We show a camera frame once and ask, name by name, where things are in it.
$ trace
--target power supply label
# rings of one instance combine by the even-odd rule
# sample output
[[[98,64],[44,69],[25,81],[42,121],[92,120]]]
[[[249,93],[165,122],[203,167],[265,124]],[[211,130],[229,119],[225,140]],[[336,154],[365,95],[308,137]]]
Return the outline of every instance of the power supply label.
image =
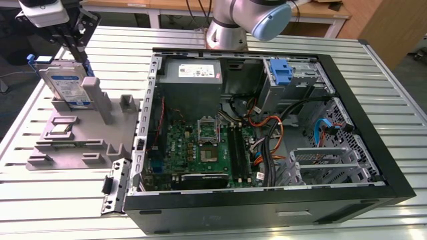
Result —
[[[80,86],[81,83],[77,76],[52,75],[50,81],[68,104],[81,107],[89,105],[90,99]]]
[[[212,64],[181,64],[179,65],[180,78],[215,78]]]

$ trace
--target metal slotted table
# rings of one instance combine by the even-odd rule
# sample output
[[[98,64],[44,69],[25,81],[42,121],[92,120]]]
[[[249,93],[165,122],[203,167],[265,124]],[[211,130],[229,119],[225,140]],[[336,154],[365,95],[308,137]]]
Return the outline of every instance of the metal slotted table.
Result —
[[[356,40],[280,36],[253,51],[332,56],[416,197],[377,208],[341,224],[199,232],[183,239],[423,239],[427,236],[427,118],[368,45]],[[108,96],[143,99],[153,47],[204,48],[196,31],[105,27],[86,47],[90,66]],[[62,50],[57,57],[72,58]],[[28,171],[25,163],[49,118],[53,96],[42,81],[0,143],[0,238],[113,239],[144,233],[124,216],[100,217],[102,179],[109,169]]]

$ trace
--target green circuit board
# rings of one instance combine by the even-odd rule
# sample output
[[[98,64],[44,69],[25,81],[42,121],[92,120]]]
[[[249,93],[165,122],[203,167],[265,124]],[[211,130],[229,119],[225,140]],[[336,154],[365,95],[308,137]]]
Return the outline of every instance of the green circuit board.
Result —
[[[248,182],[244,179],[237,182],[232,178],[232,165],[231,165],[231,154],[228,149],[228,133],[227,128],[229,126],[220,125],[219,128],[219,142],[215,144],[199,144],[199,133],[196,124],[173,124],[168,126],[167,131],[167,144],[165,144],[165,158],[161,163],[161,171],[153,177],[157,178],[156,189],[167,190],[168,184],[161,178],[167,178],[169,175],[176,174],[228,174],[229,188],[247,188],[255,186],[255,181]],[[216,134],[215,130],[208,127],[201,127],[201,136],[212,136]],[[241,128],[241,136],[244,140],[253,137],[253,130],[249,127]],[[249,156],[245,156],[247,167],[249,168]]]

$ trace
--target workbench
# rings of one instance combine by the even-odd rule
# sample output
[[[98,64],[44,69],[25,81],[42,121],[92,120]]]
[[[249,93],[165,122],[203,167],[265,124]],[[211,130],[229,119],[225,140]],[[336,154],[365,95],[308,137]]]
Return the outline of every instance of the workbench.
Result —
[[[200,0],[204,10],[209,9],[209,0]],[[199,1],[188,0],[192,15],[204,17]],[[0,7],[18,8],[17,0],[0,0]],[[151,28],[159,29],[160,15],[189,16],[185,0],[85,0],[82,7],[88,11],[105,13],[147,14]],[[336,38],[351,13],[344,6],[339,11],[328,9],[327,3],[309,2],[299,7],[300,23],[327,24],[325,38]],[[291,22],[296,22],[296,9],[292,10]]]
[[[181,235],[180,239],[423,239],[427,235],[427,118],[371,47],[356,40],[293,36],[260,42],[248,35],[247,43],[252,51],[332,56],[416,197],[341,224],[200,232]],[[110,98],[121,94],[144,98],[153,47],[203,49],[204,34],[152,28],[100,26],[96,29],[85,51],[100,87]],[[62,50],[56,57],[60,56],[70,58]],[[125,215],[100,217],[102,179],[109,169],[25,169],[52,112],[52,96],[40,81],[0,143],[0,238],[143,237],[144,233]]]

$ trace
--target sticker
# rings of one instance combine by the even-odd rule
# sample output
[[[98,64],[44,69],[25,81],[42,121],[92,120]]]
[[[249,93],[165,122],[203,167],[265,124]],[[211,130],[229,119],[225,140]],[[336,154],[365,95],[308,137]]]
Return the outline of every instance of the sticker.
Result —
[[[77,76],[52,75],[50,81],[65,102],[76,106],[90,104],[90,99],[80,86],[80,78]]]
[[[127,4],[129,7],[140,7],[140,8],[145,8],[147,5],[145,4],[137,4],[137,3],[128,3]]]
[[[264,173],[257,172],[257,173],[256,173],[256,179],[264,180]]]
[[[260,114],[261,109],[260,109],[257,106],[253,106],[253,111],[255,111],[257,114]]]
[[[215,78],[212,64],[181,64],[179,65],[180,78]]]
[[[336,18],[336,19],[347,19],[347,18],[348,18],[348,16],[343,16],[343,15],[333,15],[333,18]]]

